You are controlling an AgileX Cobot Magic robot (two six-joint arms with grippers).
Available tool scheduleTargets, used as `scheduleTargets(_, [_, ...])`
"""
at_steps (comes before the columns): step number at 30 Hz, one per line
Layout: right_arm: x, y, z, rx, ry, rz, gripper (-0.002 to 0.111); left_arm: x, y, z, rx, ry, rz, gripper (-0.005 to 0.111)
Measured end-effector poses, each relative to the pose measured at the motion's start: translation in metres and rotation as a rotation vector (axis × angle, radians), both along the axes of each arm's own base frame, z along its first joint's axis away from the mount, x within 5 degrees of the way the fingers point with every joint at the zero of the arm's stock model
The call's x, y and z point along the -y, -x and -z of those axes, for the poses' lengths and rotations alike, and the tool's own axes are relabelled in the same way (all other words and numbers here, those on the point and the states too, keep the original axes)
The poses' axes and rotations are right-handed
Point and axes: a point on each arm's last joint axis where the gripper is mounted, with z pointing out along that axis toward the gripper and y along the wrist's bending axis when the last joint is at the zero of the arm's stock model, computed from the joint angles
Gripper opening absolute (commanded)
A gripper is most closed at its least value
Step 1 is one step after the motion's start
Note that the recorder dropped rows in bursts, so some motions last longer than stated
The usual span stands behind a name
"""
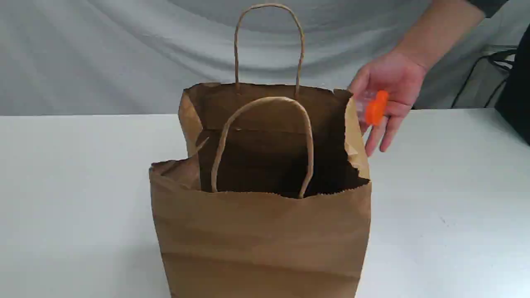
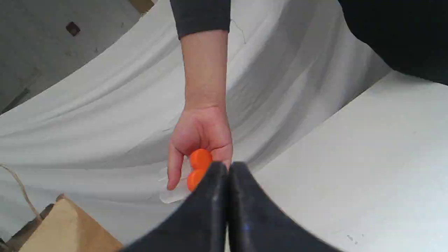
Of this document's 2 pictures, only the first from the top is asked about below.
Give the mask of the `person's bare hand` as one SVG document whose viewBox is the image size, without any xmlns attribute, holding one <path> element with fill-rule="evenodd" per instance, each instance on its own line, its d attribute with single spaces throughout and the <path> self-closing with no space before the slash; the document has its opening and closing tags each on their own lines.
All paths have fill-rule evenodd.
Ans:
<svg viewBox="0 0 530 298">
<path fill-rule="evenodd" d="M 357 71 L 348 86 L 354 96 L 361 96 L 366 91 L 385 90 L 389 93 L 383 119 L 378 126 L 371 127 L 365 143 L 367 156 L 377 149 L 388 150 L 418 99 L 427 71 L 424 65 L 397 50 L 373 59 Z"/>
</svg>

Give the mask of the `person's bare forearm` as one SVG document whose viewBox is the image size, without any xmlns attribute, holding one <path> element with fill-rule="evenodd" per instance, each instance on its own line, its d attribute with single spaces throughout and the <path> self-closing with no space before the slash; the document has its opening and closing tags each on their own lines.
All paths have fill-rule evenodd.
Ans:
<svg viewBox="0 0 530 298">
<path fill-rule="evenodd" d="M 484 18 L 467 0 L 433 0 L 393 51 L 429 70 Z"/>
</svg>

